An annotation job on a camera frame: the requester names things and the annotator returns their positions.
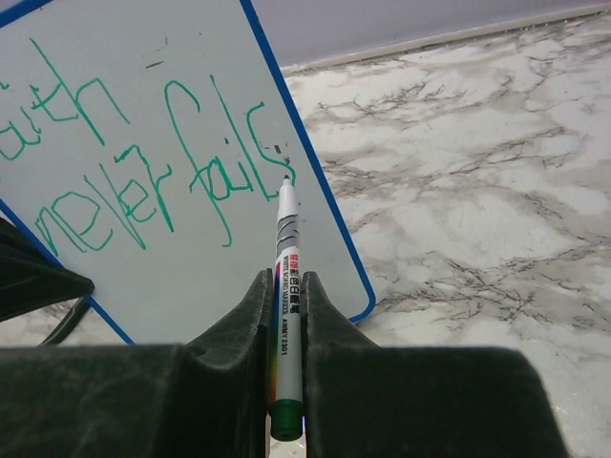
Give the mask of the green whiteboard marker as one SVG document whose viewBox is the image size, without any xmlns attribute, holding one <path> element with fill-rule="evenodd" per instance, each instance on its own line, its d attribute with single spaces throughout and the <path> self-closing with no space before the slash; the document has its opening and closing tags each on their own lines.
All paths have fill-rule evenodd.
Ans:
<svg viewBox="0 0 611 458">
<path fill-rule="evenodd" d="M 303 435 L 301 273 L 298 205 L 290 177 L 279 190 L 269 347 L 270 434 L 279 442 Z"/>
</svg>

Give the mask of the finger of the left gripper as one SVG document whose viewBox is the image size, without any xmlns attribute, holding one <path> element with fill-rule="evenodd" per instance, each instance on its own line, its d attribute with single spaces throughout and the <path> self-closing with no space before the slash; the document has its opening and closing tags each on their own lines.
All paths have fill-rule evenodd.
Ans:
<svg viewBox="0 0 611 458">
<path fill-rule="evenodd" d="M 47 260 L 6 219 L 1 219 L 0 273 L 1 321 L 95 290 L 90 279 Z"/>
</svg>

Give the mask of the blue framed whiteboard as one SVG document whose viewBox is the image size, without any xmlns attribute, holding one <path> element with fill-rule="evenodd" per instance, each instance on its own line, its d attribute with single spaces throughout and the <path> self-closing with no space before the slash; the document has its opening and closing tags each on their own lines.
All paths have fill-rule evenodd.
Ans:
<svg viewBox="0 0 611 458">
<path fill-rule="evenodd" d="M 95 284 L 128 343 L 197 337 L 276 259 L 358 321 L 376 298 L 248 1 L 21 1 L 1 13 L 1 210 Z"/>
</svg>

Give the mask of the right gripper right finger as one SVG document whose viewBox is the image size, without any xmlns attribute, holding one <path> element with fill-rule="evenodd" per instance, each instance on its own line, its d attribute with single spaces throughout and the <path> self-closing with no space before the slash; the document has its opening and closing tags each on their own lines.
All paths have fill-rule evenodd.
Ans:
<svg viewBox="0 0 611 458">
<path fill-rule="evenodd" d="M 384 347 L 305 274 L 310 457 L 564 457 L 537 371 L 497 346 Z"/>
</svg>

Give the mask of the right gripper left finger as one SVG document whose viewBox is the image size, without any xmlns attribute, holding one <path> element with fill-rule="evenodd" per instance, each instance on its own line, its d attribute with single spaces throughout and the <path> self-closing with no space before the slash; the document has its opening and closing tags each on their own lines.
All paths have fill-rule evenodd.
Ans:
<svg viewBox="0 0 611 458">
<path fill-rule="evenodd" d="M 263 457 L 272 273 L 187 344 L 1 353 L 5 457 Z"/>
</svg>

